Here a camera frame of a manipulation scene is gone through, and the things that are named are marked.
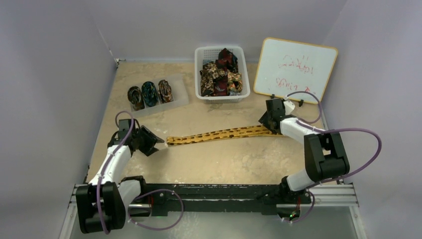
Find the wooden table surface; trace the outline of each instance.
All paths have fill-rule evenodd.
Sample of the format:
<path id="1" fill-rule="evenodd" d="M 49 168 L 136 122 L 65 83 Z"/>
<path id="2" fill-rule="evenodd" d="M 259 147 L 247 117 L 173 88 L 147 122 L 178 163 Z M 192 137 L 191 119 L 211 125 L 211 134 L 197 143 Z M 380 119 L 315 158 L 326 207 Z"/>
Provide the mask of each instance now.
<path id="1" fill-rule="evenodd" d="M 91 159 L 87 181 L 98 172 L 107 152 L 107 143 L 116 131 L 115 115 L 130 111 L 127 90 L 138 83 L 181 73 L 189 104 L 161 113 L 137 118 L 156 135 L 187 136 L 220 129 L 258 125 L 266 111 L 268 96 L 253 92 L 257 64 L 248 64 L 251 94 L 237 104 L 204 104 L 195 96 L 193 63 L 123 62 L 107 104 Z M 318 116 L 316 105 L 296 107 L 294 115 L 308 120 Z M 315 124 L 322 127 L 321 120 Z M 303 169 L 303 146 L 288 137 L 250 137 L 189 145 L 158 144 L 160 151 L 146 157 L 137 151 L 121 176 L 144 176 L 147 183 L 277 184 Z"/>

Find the white wall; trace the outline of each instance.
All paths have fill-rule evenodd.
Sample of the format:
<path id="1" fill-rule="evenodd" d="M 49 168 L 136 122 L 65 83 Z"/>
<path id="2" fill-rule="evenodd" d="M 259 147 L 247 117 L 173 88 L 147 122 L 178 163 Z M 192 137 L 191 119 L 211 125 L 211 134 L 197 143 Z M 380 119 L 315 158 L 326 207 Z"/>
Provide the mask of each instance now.
<path id="1" fill-rule="evenodd" d="M 339 50 L 323 105 L 330 128 L 378 132 L 380 157 L 352 178 L 370 238 L 422 235 L 422 1 L 348 0 L 324 41 Z M 375 140 L 343 134 L 352 168 Z"/>
<path id="2" fill-rule="evenodd" d="M 115 64 L 82 0 L 0 2 L 0 234 L 57 238 Z"/>
<path id="3" fill-rule="evenodd" d="M 117 58 L 193 60 L 199 46 L 236 44 L 257 61 L 272 36 L 322 43 L 346 0 L 86 0 Z"/>

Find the whiteboard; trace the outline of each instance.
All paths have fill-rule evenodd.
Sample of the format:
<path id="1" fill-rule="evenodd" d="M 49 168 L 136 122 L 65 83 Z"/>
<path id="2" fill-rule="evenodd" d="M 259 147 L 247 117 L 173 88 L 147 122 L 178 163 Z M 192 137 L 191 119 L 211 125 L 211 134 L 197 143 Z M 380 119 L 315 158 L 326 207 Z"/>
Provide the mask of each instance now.
<path id="1" fill-rule="evenodd" d="M 281 98 L 295 91 L 307 91 L 322 100 L 337 54 L 334 47 L 266 38 L 253 90 Z M 317 103 L 308 94 L 292 95 L 289 99 Z"/>

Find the basket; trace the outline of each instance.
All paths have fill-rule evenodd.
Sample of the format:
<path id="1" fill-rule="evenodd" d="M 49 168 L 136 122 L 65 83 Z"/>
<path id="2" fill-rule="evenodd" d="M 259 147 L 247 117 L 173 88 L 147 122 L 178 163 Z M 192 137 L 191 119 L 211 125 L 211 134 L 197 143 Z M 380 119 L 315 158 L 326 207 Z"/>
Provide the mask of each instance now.
<path id="1" fill-rule="evenodd" d="M 239 66 L 239 73 L 242 74 L 243 89 L 240 96 L 201 96 L 201 74 L 203 60 L 215 61 L 218 59 L 218 54 L 221 50 L 227 48 L 237 57 L 237 64 Z M 195 94 L 204 101 L 205 104 L 225 104 L 237 103 L 250 94 L 248 72 L 246 70 L 245 55 L 243 50 L 238 46 L 206 46 L 195 50 Z"/>

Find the plastic container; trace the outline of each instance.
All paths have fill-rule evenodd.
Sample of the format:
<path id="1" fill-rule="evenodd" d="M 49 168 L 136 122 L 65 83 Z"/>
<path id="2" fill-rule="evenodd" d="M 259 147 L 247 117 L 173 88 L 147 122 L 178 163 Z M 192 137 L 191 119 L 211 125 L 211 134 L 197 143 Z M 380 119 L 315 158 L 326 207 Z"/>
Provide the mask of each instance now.
<path id="1" fill-rule="evenodd" d="M 237 64 L 239 66 L 239 73 L 242 74 L 243 89 L 240 96 L 201 96 L 201 74 L 203 60 L 215 61 L 218 59 L 218 54 L 221 50 L 227 48 L 237 57 Z M 225 104 L 237 103 L 250 94 L 248 72 L 246 70 L 245 54 L 239 46 L 206 46 L 195 50 L 195 94 L 204 101 L 205 104 Z"/>
<path id="2" fill-rule="evenodd" d="M 148 116 L 151 114 L 155 114 L 158 112 L 174 109 L 174 108 L 189 104 L 188 93 L 186 91 L 185 83 L 183 83 L 182 74 L 175 74 L 175 75 L 171 75 L 171 76 L 167 76 L 163 78 L 157 78 L 154 80 L 150 80 L 150 82 L 154 83 L 155 88 L 158 89 L 158 82 L 160 82 L 161 80 L 167 80 L 169 82 L 169 85 L 172 88 L 173 101 L 168 102 L 168 103 L 162 103 L 159 100 L 155 106 L 148 107 L 147 105 L 145 105 L 144 109 L 138 110 L 138 111 L 136 111 L 133 108 L 132 104 L 129 101 L 127 101 L 127 103 L 130 105 L 130 109 L 135 118 Z M 142 88 L 142 84 L 144 84 L 145 82 L 141 82 L 134 86 L 138 86 L 139 88 Z"/>

